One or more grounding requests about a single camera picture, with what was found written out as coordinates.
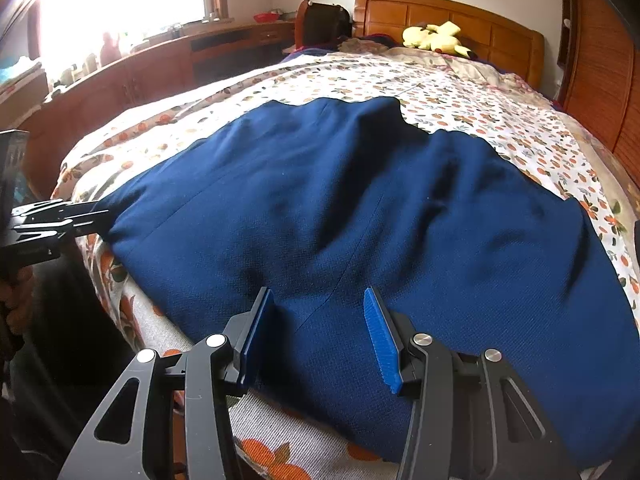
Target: metal pivot screw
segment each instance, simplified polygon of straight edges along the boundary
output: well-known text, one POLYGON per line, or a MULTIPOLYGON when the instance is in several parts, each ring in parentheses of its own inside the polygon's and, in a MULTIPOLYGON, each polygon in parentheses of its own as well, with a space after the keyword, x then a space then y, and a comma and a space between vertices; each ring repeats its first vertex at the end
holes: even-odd
POLYGON ((429 346, 431 343, 433 343, 433 337, 431 337, 429 334, 418 333, 414 335, 414 343, 416 343, 418 346, 429 346))
POLYGON ((492 363, 497 363, 500 359, 502 359, 502 354, 499 350, 495 348, 489 348, 484 352, 484 357, 486 357, 487 361, 491 361, 492 363))
POLYGON ((136 359, 139 363, 148 363, 149 361, 152 361, 155 356, 156 353, 151 348, 145 348, 138 352, 136 359))
POLYGON ((214 334, 207 337, 207 346, 211 348, 217 348, 222 346, 226 341, 226 338, 222 334, 214 334))

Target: wooden headboard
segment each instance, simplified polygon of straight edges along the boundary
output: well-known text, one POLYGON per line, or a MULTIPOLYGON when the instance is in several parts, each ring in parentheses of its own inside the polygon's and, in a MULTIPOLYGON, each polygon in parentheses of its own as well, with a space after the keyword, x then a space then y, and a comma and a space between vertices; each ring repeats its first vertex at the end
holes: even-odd
POLYGON ((533 88, 540 86, 545 57, 542 34, 507 18, 451 0, 356 0, 353 35, 388 34, 402 43, 402 32, 418 23, 458 25, 458 35, 480 59, 515 72, 533 88))

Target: bed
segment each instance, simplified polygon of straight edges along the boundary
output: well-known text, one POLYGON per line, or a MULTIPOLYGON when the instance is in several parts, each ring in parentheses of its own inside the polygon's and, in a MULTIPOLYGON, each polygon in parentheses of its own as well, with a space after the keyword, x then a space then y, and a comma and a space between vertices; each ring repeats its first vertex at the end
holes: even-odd
MULTIPOLYGON (((625 193, 632 184, 609 169, 615 162, 597 140, 534 90, 542 76, 542 35, 449 0, 356 0, 354 36, 383 33, 398 40, 406 26, 446 20, 462 28, 465 46, 500 72, 490 64, 352 39, 340 52, 302 55, 124 112, 65 157, 53 196, 97 200, 268 100, 298 105, 318 97, 357 102, 394 96, 407 122, 429 133, 444 128, 481 137, 532 180, 578 198, 638 326, 636 205, 625 193)), ((90 235, 78 245, 102 306, 134 348, 161 355, 190 348, 103 240, 90 235)), ((233 405, 230 417, 240 453, 266 478, 286 470, 276 465, 290 466, 297 474, 291 478, 301 480, 395 478, 396 465, 257 394, 233 405)))

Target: human hand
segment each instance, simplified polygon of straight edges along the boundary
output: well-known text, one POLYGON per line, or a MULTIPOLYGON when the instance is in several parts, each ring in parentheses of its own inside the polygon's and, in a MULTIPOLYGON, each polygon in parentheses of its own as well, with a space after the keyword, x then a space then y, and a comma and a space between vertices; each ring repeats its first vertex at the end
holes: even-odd
POLYGON ((9 330, 15 335, 22 335, 31 324, 33 284, 34 277, 31 267, 20 269, 13 285, 0 280, 0 301, 4 302, 9 311, 6 323, 9 330))

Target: wooden cabinet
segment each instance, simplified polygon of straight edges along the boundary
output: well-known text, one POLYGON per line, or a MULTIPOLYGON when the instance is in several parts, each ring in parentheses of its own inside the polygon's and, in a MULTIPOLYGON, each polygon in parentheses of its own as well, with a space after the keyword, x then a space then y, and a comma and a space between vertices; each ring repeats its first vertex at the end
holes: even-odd
POLYGON ((31 133, 23 170, 48 198, 60 164, 86 134, 128 108, 282 60, 293 23, 238 25, 167 41, 112 63, 45 102, 20 127, 31 133))
POLYGON ((68 117, 78 118, 84 132, 90 132, 111 121, 133 104, 129 97, 125 63, 117 63, 108 70, 100 70, 65 95, 68 117))
POLYGON ((640 52, 607 0, 565 0, 574 6, 573 50, 566 59, 560 104, 609 148, 640 184, 640 52))
POLYGON ((130 100, 145 105, 194 88, 189 56, 188 44, 183 41, 132 56, 126 63, 130 100))

